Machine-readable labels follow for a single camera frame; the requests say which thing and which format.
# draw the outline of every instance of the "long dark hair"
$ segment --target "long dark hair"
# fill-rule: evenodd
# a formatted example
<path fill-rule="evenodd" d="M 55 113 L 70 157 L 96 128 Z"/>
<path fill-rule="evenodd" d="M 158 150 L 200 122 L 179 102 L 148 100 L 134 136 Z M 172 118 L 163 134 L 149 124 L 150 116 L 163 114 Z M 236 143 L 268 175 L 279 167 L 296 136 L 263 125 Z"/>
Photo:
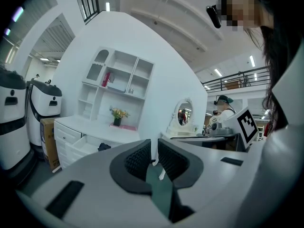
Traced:
<path fill-rule="evenodd" d="M 285 127 L 288 122 L 272 88 L 279 81 L 294 58 L 304 34 L 303 24 L 298 20 L 302 12 L 301 0 L 258 0 L 274 17 L 274 28 L 261 26 L 264 40 L 263 54 L 268 66 L 270 82 L 263 101 L 263 107 L 270 109 L 269 116 L 274 123 L 273 130 Z M 246 33 L 257 45 L 251 30 Z"/>

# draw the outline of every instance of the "black metal railing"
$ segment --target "black metal railing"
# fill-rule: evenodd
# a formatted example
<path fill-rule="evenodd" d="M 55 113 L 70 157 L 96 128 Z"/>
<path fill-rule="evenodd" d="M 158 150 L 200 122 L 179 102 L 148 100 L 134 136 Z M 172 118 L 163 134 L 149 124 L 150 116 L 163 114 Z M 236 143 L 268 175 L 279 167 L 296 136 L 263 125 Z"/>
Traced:
<path fill-rule="evenodd" d="M 77 0 L 85 23 L 100 13 L 98 0 Z"/>
<path fill-rule="evenodd" d="M 250 86 L 267 85 L 269 83 L 269 71 L 267 67 L 259 67 L 248 71 L 229 76 L 221 77 L 219 79 L 210 80 L 202 83 L 207 93 L 237 89 Z"/>

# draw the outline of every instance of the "vase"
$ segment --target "vase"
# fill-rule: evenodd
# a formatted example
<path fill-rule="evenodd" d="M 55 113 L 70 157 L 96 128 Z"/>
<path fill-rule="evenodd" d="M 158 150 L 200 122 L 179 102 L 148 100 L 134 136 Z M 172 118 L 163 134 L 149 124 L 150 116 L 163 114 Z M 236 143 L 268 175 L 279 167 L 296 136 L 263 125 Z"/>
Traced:
<path fill-rule="evenodd" d="M 121 123 L 122 123 L 121 118 L 115 118 L 113 125 L 119 127 Z"/>

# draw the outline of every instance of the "floor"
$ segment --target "floor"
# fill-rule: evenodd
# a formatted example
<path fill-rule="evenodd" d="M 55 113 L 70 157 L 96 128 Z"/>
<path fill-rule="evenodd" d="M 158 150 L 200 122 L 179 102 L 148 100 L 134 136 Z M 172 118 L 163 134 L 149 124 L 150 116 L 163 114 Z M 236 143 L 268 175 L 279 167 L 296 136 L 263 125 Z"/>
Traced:
<path fill-rule="evenodd" d="M 147 171 L 146 182 L 152 185 L 152 201 L 163 215 L 168 217 L 171 203 L 172 182 L 167 175 L 160 181 L 158 177 L 161 172 L 162 166 L 160 164 L 156 166 L 150 165 Z M 30 197 L 42 183 L 56 175 L 56 173 L 51 171 L 46 162 L 38 161 L 33 172 L 20 186 L 18 186 L 18 189 Z"/>

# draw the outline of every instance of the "purple light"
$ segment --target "purple light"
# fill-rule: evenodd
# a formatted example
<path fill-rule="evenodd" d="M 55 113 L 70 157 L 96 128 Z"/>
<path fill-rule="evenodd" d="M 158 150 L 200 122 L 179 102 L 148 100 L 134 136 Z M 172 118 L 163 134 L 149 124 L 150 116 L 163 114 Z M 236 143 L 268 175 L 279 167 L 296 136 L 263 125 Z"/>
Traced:
<path fill-rule="evenodd" d="M 20 15 L 23 13 L 23 8 L 22 7 L 19 7 L 19 8 L 17 8 L 17 10 L 16 10 L 16 12 L 15 12 L 15 14 L 14 14 L 14 16 L 13 16 L 13 21 L 17 21 L 17 19 L 20 17 Z"/>
<path fill-rule="evenodd" d="M 8 36 L 10 34 L 10 29 L 6 28 L 5 31 L 4 31 L 4 34 L 6 34 Z"/>

